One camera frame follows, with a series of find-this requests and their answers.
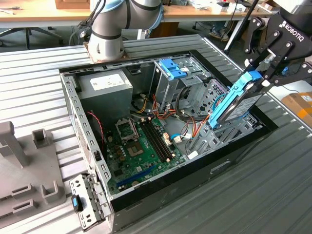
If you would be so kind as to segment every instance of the floor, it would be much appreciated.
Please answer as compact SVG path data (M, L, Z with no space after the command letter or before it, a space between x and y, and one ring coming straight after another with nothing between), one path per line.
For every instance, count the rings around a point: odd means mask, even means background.
M216 44L219 48L224 49L226 42L220 42L217 39L214 39L209 36L209 31L212 23L206 22L197 24L196 30L192 29L194 22L181 22L179 24L178 35L189 35L189 34L201 34L205 37L208 37L214 44ZM59 34L64 38L65 45L69 45L69 37L72 34L74 28L68 27L55 27L51 32ZM137 30L124 30L122 32L122 36L124 39L134 40L137 39ZM20 31L14 34L7 35L0 39L3 42L3 46L0 47L0 52L11 52L11 51L20 51L26 49L26 39L25 32ZM74 41L71 42L71 45L75 43L78 44L78 38L74 37ZM32 36L30 36L31 49L43 49L43 48L52 48L59 46L59 40L55 39L51 36L32 32ZM246 55L242 50L243 41L237 41L235 46L233 46L230 58L232 58L238 65L243 66Z

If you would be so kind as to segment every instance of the aluminum slotted table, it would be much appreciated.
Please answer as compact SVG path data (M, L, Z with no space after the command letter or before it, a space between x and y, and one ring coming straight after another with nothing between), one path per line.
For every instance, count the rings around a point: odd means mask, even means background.
M126 41L131 58L198 50L234 82L242 70L198 35ZM82 233L68 181L87 171L68 117L58 68L90 63L83 46L3 53L0 57L0 121L16 137L52 131L67 201L0 233ZM240 164L122 234L309 233L312 230L312 130L271 94L257 104L280 128ZM107 224L89 233L106 233Z

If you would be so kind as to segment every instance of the red wire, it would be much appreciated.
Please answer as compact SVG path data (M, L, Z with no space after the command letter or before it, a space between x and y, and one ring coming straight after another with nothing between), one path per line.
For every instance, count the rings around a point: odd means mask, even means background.
M93 114L93 113L91 113L89 111L87 112L87 114L93 116L97 120L97 122L99 124L99 128L101 129L101 135L102 135L102 150L104 150L104 130L103 130L103 127L102 127L102 123L101 123L101 121L99 120L99 118L95 114Z

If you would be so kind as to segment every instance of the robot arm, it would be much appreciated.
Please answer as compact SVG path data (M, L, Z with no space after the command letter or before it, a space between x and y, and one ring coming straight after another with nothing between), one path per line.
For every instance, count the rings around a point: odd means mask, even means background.
M312 77L312 63L309 61L303 62L296 74L279 76L292 60L312 55L312 28L309 26L312 20L312 1L275 1L282 7L278 14L268 22L258 17L252 18L250 22L244 47L245 53L251 54L248 66L209 117L208 122L212 128L244 117L272 86ZM260 30L266 24L266 41L259 45ZM273 56L270 67L266 71L256 71L270 54Z
M116 60L124 53L122 29L154 29L162 19L161 0L93 0L104 8L92 25L88 50L98 60Z

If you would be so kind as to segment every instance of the motherboard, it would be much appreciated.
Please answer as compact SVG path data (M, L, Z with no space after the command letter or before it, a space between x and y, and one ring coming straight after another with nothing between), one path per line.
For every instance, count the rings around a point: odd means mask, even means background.
M156 118L145 122L124 120L122 129L107 134L107 165L112 172L108 182L111 194L136 186L185 162L180 151L166 144L165 130ZM127 142L124 138L137 135Z

